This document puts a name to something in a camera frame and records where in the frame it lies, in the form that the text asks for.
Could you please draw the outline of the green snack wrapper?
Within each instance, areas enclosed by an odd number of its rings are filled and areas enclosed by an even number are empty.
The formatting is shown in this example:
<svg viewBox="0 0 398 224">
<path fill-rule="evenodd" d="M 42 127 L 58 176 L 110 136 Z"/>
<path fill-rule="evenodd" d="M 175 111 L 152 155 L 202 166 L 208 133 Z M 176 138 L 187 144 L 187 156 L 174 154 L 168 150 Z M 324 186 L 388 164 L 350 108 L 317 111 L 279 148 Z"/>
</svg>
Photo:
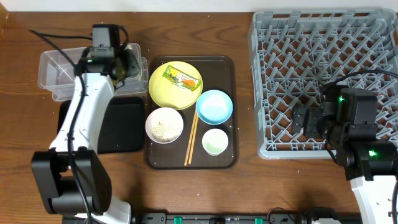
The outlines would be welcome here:
<svg viewBox="0 0 398 224">
<path fill-rule="evenodd" d="M 190 91 L 195 91 L 201 85 L 200 79 L 193 78 L 171 65 L 167 66 L 162 76 L 171 84 Z"/>
</svg>

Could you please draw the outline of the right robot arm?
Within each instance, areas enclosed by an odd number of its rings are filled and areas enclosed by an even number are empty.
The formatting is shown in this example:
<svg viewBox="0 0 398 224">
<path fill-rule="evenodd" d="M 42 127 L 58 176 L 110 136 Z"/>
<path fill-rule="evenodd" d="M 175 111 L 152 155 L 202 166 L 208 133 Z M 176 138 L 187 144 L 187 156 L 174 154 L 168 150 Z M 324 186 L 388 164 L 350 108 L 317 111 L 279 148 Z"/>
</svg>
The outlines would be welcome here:
<svg viewBox="0 0 398 224">
<path fill-rule="evenodd" d="M 293 109 L 292 131 L 324 140 L 345 170 L 363 223 L 397 223 L 397 147 L 376 137 L 377 104 L 370 90 L 329 86 L 321 107 Z"/>
</svg>

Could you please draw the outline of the pale green cup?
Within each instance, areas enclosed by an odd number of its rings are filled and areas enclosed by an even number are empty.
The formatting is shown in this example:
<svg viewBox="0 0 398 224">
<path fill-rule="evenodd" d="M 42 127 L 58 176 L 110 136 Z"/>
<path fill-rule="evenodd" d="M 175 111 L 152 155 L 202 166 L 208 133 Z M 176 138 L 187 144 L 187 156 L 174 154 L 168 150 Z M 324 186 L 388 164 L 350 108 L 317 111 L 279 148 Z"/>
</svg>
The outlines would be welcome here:
<svg viewBox="0 0 398 224">
<path fill-rule="evenodd" d="M 218 156 L 228 147 L 228 135 L 221 129 L 210 129 L 202 137 L 202 146 L 211 156 Z"/>
</svg>

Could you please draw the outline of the pile of rice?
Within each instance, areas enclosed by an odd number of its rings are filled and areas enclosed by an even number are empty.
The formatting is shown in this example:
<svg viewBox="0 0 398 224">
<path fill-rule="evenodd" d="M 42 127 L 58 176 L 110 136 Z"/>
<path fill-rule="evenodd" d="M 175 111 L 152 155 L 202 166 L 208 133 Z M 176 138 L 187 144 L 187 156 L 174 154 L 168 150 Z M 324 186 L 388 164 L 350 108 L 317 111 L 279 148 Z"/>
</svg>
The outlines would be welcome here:
<svg viewBox="0 0 398 224">
<path fill-rule="evenodd" d="M 171 142 L 178 138 L 181 133 L 181 127 L 175 123 L 166 123 L 159 121 L 151 127 L 152 136 L 158 142 Z"/>
</svg>

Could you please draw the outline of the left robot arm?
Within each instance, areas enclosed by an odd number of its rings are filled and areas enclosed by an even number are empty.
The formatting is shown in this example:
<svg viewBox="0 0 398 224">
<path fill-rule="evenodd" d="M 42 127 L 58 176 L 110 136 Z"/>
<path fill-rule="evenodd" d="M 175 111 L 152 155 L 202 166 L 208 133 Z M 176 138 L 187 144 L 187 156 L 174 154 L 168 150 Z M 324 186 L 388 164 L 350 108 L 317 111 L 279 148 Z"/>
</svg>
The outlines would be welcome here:
<svg viewBox="0 0 398 224">
<path fill-rule="evenodd" d="M 31 160 L 44 208 L 83 223 L 134 223 L 131 205 L 112 193 L 98 142 L 116 87 L 141 71 L 139 62 L 129 45 L 87 47 L 72 67 L 73 96 L 62 126 L 49 149 Z"/>
</svg>

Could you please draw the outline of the white bowl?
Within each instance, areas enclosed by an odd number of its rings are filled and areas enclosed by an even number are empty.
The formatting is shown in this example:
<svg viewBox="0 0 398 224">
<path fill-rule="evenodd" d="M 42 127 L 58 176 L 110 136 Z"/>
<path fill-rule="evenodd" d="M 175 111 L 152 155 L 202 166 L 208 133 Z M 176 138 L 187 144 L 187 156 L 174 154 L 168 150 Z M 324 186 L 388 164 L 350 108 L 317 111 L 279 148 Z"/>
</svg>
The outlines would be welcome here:
<svg viewBox="0 0 398 224">
<path fill-rule="evenodd" d="M 171 142 L 162 143 L 162 142 L 158 142 L 154 139 L 154 137 L 152 136 L 151 127 L 153 127 L 153 125 L 155 125 L 155 123 L 157 123 L 159 121 L 163 121 L 166 123 L 175 123 L 181 127 L 181 129 L 182 129 L 181 133 L 183 131 L 183 127 L 184 127 L 183 118 L 177 110 L 172 109 L 172 108 L 158 108 L 158 109 L 154 110 L 147 117 L 146 126 L 145 126 L 147 135 L 149 136 L 149 138 L 152 141 L 154 141 L 156 143 L 168 144 L 168 143 L 171 143 L 176 140 L 175 139 Z"/>
</svg>

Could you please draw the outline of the light blue bowl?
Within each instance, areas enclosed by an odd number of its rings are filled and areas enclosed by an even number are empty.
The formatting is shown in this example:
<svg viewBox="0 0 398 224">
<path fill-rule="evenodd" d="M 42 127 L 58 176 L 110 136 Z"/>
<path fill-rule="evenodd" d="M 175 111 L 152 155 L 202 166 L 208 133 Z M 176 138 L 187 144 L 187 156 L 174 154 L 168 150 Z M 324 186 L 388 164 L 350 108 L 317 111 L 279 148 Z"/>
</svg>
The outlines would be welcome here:
<svg viewBox="0 0 398 224">
<path fill-rule="evenodd" d="M 208 90 L 200 95 L 195 105 L 198 117 L 206 124 L 219 125 L 233 113 L 233 101 L 221 90 Z"/>
</svg>

